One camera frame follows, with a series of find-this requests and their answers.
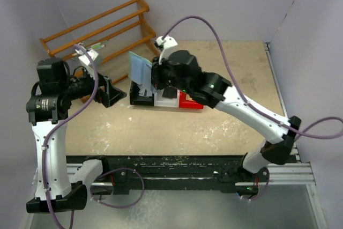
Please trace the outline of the silver card edgewise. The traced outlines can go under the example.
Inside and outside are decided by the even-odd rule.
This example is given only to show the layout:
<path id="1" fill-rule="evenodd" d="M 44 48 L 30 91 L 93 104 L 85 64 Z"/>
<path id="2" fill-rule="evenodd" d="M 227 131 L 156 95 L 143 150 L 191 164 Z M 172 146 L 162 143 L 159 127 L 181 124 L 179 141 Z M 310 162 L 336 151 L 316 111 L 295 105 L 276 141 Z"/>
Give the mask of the silver card edgewise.
<path id="1" fill-rule="evenodd" d="M 149 86 L 138 85 L 139 87 L 139 96 L 140 97 L 152 97 L 155 94 L 155 88 L 150 84 Z"/>

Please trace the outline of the green card holder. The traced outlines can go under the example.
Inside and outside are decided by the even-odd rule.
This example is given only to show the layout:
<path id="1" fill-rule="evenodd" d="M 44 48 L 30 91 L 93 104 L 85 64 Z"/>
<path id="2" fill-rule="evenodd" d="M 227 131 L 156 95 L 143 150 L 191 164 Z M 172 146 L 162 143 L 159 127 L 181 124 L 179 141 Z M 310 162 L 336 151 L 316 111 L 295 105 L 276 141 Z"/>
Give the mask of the green card holder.
<path id="1" fill-rule="evenodd" d="M 152 86 L 152 62 L 130 51 L 129 68 L 129 78 L 144 89 L 149 90 Z"/>

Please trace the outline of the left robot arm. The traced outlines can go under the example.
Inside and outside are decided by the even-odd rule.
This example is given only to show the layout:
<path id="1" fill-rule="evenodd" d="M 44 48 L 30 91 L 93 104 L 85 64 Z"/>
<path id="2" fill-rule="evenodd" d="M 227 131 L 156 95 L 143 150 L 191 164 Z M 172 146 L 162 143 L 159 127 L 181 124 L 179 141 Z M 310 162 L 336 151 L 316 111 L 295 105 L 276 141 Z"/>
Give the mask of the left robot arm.
<path id="1" fill-rule="evenodd" d="M 71 77 L 61 58 L 39 61 L 39 81 L 34 84 L 26 104 L 34 133 L 38 160 L 38 182 L 28 213 L 82 210 L 89 198 L 92 182 L 107 170 L 104 158 L 89 158 L 79 171 L 69 176 L 66 163 L 66 129 L 72 101 L 92 94 L 94 78 L 83 66 L 80 78 Z"/>

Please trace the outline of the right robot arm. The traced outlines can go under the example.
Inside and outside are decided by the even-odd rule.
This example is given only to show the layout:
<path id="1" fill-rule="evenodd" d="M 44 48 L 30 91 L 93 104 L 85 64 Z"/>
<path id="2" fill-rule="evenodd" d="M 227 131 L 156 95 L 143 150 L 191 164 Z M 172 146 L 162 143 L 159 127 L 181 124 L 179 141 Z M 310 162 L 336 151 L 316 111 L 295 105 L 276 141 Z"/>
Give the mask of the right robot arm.
<path id="1" fill-rule="evenodd" d="M 178 50 L 168 59 L 155 57 L 151 82 L 155 89 L 173 87 L 188 94 L 195 102 L 229 114 L 260 133 L 264 140 L 243 156 L 241 167 L 251 174 L 268 164 L 284 165 L 290 156 L 300 118 L 280 116 L 246 96 L 226 78 L 202 71 L 195 56 Z"/>

